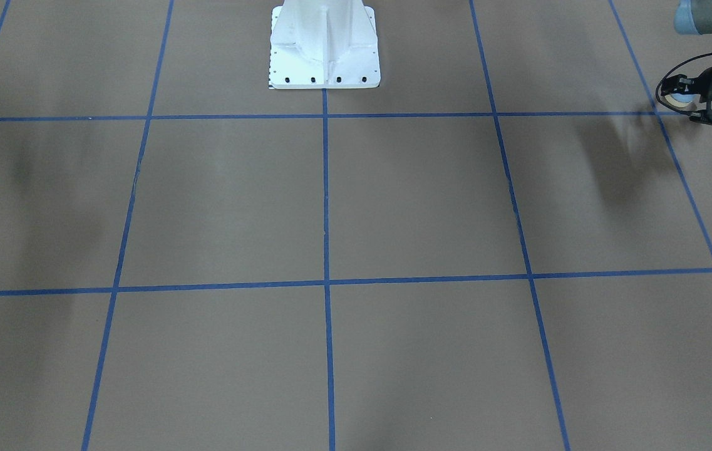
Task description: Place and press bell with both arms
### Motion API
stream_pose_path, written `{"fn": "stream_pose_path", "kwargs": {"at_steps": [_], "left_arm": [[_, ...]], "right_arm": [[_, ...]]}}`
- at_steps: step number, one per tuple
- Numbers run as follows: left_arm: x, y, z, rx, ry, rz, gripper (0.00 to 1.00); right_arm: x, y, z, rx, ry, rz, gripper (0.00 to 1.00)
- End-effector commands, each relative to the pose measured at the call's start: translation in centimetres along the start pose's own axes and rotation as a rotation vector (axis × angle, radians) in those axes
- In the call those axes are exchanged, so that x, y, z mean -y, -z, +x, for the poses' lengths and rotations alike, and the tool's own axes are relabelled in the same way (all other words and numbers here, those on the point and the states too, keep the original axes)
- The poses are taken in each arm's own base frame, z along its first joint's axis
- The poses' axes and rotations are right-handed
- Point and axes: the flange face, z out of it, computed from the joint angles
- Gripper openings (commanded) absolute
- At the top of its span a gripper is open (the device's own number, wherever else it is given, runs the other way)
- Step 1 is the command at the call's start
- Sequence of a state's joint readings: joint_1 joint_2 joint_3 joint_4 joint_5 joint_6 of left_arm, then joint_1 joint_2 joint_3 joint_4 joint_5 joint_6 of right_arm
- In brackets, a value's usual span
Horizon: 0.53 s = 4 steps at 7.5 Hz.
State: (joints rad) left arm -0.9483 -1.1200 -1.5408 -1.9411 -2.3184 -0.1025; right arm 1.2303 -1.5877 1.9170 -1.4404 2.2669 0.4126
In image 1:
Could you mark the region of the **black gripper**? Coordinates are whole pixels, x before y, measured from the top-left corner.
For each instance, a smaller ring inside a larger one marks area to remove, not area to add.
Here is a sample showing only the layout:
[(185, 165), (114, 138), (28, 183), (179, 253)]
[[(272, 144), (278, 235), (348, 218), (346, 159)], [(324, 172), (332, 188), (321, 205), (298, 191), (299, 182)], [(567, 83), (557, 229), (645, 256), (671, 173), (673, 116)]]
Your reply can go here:
[[(696, 80), (686, 75), (673, 75), (663, 80), (663, 86), (694, 86)], [(712, 95), (712, 74), (700, 74), (697, 77), (697, 94)], [(670, 108), (693, 108), (698, 95), (667, 94), (664, 102)]]

